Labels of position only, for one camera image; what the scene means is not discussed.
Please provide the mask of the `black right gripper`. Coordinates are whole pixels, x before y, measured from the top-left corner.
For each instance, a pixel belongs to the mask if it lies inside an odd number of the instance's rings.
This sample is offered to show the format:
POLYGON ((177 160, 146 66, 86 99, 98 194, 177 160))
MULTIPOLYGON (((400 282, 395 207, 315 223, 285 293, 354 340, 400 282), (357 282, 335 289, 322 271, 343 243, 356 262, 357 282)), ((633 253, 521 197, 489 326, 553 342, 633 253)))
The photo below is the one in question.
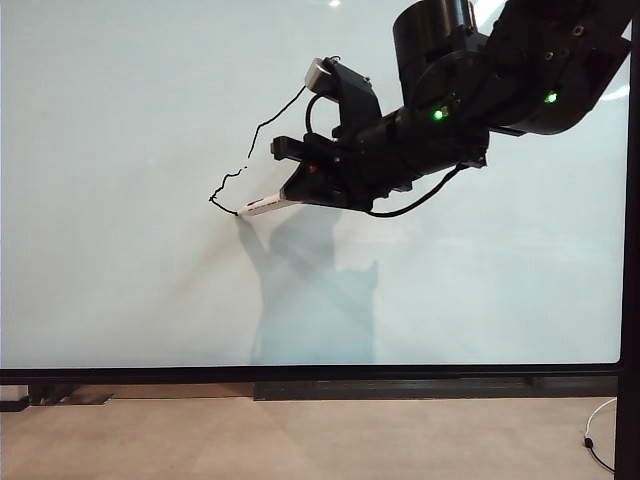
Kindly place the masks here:
POLYGON ((426 175, 486 165, 489 128, 460 118, 451 107, 402 107, 364 127, 345 131, 336 144, 320 135, 278 136, 276 160, 301 162, 280 188, 283 200, 370 211, 393 190, 410 190, 426 175), (341 159, 338 164, 315 164, 341 159))

